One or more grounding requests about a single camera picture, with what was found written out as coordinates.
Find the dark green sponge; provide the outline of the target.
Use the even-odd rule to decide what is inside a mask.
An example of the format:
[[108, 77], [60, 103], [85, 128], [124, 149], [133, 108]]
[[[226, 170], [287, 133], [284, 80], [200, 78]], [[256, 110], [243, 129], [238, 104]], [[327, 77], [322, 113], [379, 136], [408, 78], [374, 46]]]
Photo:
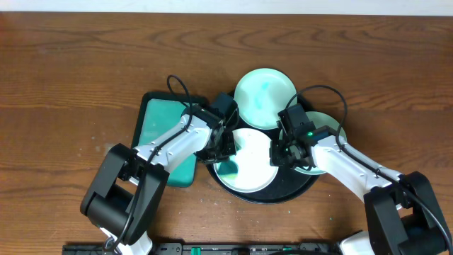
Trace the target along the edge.
[[238, 166], [233, 161], [223, 161], [217, 167], [218, 176], [233, 176], [238, 173]]

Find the white plate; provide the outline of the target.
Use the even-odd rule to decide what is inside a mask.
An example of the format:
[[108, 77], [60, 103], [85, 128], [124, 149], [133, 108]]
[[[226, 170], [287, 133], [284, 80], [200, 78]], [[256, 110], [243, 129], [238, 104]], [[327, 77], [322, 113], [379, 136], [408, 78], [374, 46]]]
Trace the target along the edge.
[[236, 154], [228, 160], [238, 166], [238, 173], [233, 176], [218, 176], [223, 184], [234, 191], [252, 193], [260, 191], [276, 177], [278, 167], [270, 165], [271, 139], [263, 132], [251, 128], [240, 128], [233, 131]]

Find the mint green plate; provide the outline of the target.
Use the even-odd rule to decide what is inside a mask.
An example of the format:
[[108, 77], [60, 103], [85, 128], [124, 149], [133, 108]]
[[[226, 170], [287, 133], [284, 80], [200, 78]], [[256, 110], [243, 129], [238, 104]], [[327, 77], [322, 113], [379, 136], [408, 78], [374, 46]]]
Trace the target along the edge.
[[[318, 111], [308, 111], [306, 115], [310, 121], [315, 124], [316, 128], [321, 128], [325, 125], [337, 130], [339, 126], [339, 122], [334, 119], [333, 117]], [[319, 176], [325, 174], [325, 171], [320, 170], [318, 167], [314, 166], [303, 166], [303, 167], [296, 167], [294, 166], [293, 169], [301, 174], [310, 175], [310, 176]]]
[[260, 68], [243, 76], [234, 90], [240, 118], [261, 130], [277, 128], [278, 113], [296, 94], [288, 76], [276, 69]]

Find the mint green plate top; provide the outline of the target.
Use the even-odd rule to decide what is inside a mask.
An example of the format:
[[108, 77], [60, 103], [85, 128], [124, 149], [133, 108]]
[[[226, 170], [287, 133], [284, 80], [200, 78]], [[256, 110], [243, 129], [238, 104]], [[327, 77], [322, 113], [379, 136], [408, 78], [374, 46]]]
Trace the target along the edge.
[[243, 76], [234, 90], [240, 118], [261, 130], [277, 128], [278, 113], [296, 94], [288, 76], [276, 69], [260, 68]]

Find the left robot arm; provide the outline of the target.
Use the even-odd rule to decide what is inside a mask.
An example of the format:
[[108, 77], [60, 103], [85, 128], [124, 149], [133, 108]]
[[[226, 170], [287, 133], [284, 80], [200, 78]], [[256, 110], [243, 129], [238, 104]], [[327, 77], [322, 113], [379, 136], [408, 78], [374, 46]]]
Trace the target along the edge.
[[235, 154], [235, 106], [188, 106], [160, 137], [134, 148], [113, 146], [91, 182], [80, 211], [107, 235], [104, 254], [148, 254], [147, 227], [173, 172], [190, 155], [222, 162]]

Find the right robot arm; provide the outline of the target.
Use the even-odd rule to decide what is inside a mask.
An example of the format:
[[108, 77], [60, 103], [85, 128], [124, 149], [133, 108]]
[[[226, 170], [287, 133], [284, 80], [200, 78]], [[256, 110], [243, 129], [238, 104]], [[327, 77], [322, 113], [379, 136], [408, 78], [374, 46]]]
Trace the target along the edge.
[[330, 127], [270, 144], [270, 162], [324, 171], [365, 205], [367, 230], [339, 243], [342, 254], [441, 254], [452, 236], [428, 178], [388, 169], [351, 147]]

